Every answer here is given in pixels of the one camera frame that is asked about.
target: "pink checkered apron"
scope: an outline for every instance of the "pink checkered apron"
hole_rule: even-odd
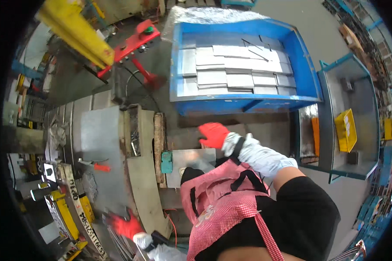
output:
[[[254,217],[272,260],[284,260],[266,223],[257,211],[256,196],[268,188],[245,163],[228,160],[214,170],[181,185],[181,200],[193,223],[187,260],[208,248],[244,218]]]

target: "red glove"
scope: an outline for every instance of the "red glove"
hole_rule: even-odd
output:
[[[140,222],[133,215],[132,211],[128,209],[128,212],[131,217],[129,221],[126,221],[120,216],[111,215],[112,227],[117,234],[125,236],[130,240],[133,240],[135,234],[145,231],[142,229]]]
[[[215,149],[222,149],[225,138],[230,133],[224,125],[217,122],[205,123],[199,126],[199,131],[206,137],[199,142]]]

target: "white sleeve cover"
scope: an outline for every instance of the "white sleeve cover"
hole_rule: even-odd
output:
[[[152,243],[152,237],[147,233],[138,233],[134,235],[133,241],[141,248],[145,249]],[[147,253],[148,258],[154,261],[186,261],[187,255],[180,252],[176,248],[160,244],[156,248]]]
[[[228,157],[232,154],[240,137],[235,132],[230,132],[226,136],[222,145],[225,156]],[[295,159],[261,146],[260,142],[254,139],[251,133],[247,134],[238,159],[250,165],[253,170],[258,171],[260,178],[275,177],[277,172],[284,167],[298,167]]]

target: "blue metal bin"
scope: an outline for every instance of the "blue metal bin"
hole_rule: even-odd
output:
[[[297,95],[222,94],[178,97],[183,90],[183,78],[178,73],[182,66],[182,38],[185,33],[243,33],[278,39],[291,60]],[[290,112],[323,102],[321,86],[296,27],[274,19],[250,20],[227,24],[178,23],[173,31],[171,52],[170,101],[185,115],[209,115],[252,112]]]

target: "factory floor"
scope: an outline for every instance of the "factory floor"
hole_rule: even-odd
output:
[[[321,2],[320,0],[257,1],[257,5],[252,11],[297,27],[308,48],[315,69],[319,70],[319,60],[330,63],[349,52],[338,32],[337,20],[322,6]],[[123,24],[118,24],[120,31],[110,39],[109,44],[116,46],[122,39],[129,37],[138,22],[138,20],[130,18],[124,20]],[[156,25],[160,31],[163,29],[164,22],[165,20],[161,20]],[[161,42],[148,50],[140,62],[146,70],[168,77],[170,52],[171,45],[167,42]],[[135,70],[135,67],[129,62],[127,66],[131,70]],[[253,133],[254,138],[260,140],[263,146],[270,147],[287,156],[290,154],[290,121],[286,113],[223,115],[212,116],[209,119],[206,117],[203,119],[182,117],[169,102],[168,84],[153,93],[157,105],[150,98],[143,98],[146,93],[139,87],[138,82],[131,79],[128,85],[128,93],[133,92],[131,100],[140,103],[145,109],[154,111],[159,109],[165,113],[169,149],[199,148],[200,134],[196,127],[205,122],[216,121],[240,134]],[[57,56],[57,70],[49,93],[49,100],[53,104],[62,105],[108,89],[109,86],[104,85],[88,71],[75,64],[68,55],[62,53]],[[334,256],[338,254],[337,252],[342,249],[343,245],[347,246],[349,243],[346,242],[345,236],[350,232],[355,222],[361,203],[368,191],[368,182],[341,177],[337,182],[329,185],[328,174],[304,168],[301,170],[327,191],[340,211],[341,222],[338,225],[330,253],[330,257]],[[160,195],[163,208],[177,208],[179,210],[173,211],[171,214],[178,234],[188,235],[191,231],[191,224],[181,210],[180,193],[174,189],[165,189],[160,191]]]

